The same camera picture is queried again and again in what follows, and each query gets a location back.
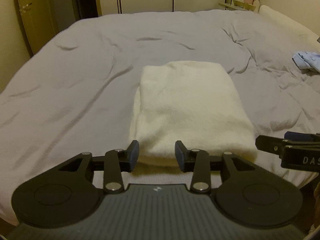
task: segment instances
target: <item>metal screw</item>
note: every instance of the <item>metal screw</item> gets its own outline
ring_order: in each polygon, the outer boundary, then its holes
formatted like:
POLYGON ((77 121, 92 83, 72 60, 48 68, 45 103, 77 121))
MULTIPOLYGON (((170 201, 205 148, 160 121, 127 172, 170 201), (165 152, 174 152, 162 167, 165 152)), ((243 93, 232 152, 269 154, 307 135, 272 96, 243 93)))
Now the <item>metal screw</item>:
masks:
POLYGON ((121 189, 121 184, 117 183, 117 182, 110 182, 110 183, 106 184, 106 188, 108 190, 115 191, 115 190, 121 189))
POLYGON ((195 184, 193 184, 193 188, 200 191, 206 190, 208 189, 208 187, 209 185, 205 182, 196 182, 195 184))

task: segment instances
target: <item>pillow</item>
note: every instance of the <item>pillow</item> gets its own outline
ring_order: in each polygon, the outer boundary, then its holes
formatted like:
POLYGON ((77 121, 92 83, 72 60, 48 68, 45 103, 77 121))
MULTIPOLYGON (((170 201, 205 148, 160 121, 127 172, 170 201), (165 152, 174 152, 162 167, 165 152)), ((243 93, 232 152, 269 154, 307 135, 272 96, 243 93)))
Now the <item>pillow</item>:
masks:
POLYGON ((286 28, 288 31, 298 36, 301 41, 311 45, 315 51, 320 51, 320 43, 317 41, 319 36, 304 25, 292 20, 282 13, 271 9, 266 5, 260 6, 258 14, 268 18, 277 25, 286 28))

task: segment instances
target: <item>gray duvet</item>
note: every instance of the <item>gray duvet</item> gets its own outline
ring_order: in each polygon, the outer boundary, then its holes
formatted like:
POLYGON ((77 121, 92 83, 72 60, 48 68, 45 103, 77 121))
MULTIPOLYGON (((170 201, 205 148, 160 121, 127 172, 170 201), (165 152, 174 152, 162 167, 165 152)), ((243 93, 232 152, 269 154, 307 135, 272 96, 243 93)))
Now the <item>gray duvet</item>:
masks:
MULTIPOLYGON (((75 23, 28 61, 0 96, 0 216, 17 223, 10 199, 22 182, 80 152, 103 155, 128 146, 145 65, 220 63, 256 136, 319 132, 320 77, 295 66, 297 50, 310 48, 252 12, 140 13, 75 23)), ((277 156, 264 152, 256 163, 297 186, 315 177, 282 169, 277 156)), ((189 179, 174 168, 143 165, 124 174, 126 183, 189 179)))

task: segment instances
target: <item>blue cloth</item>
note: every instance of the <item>blue cloth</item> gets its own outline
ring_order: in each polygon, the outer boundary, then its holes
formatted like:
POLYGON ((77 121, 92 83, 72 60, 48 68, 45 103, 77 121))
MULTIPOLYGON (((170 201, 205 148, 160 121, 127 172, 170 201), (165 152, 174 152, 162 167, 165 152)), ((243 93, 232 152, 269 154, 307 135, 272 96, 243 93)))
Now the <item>blue cloth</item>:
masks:
POLYGON ((296 52, 292 60, 299 69, 316 70, 320 73, 320 54, 315 52, 296 52))

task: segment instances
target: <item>circular pad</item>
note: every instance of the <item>circular pad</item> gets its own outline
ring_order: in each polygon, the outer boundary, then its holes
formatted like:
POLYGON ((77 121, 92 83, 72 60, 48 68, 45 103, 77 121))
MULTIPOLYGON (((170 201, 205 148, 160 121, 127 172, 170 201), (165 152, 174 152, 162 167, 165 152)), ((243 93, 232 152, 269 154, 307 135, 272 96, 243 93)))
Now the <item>circular pad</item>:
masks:
POLYGON ((66 202, 71 197, 71 189, 65 185, 47 184, 35 192, 35 199, 47 206, 54 206, 66 202))
POLYGON ((73 172, 40 175, 21 184, 12 195, 18 220, 39 228, 81 221, 95 211, 99 201, 98 190, 73 172))
POLYGON ((243 196, 248 202, 266 206, 275 203, 279 199, 280 193, 270 185, 259 183, 245 187, 243 196))
POLYGON ((268 172, 237 172, 223 182, 214 198, 223 214, 254 228, 289 224, 302 205, 298 188, 268 172))

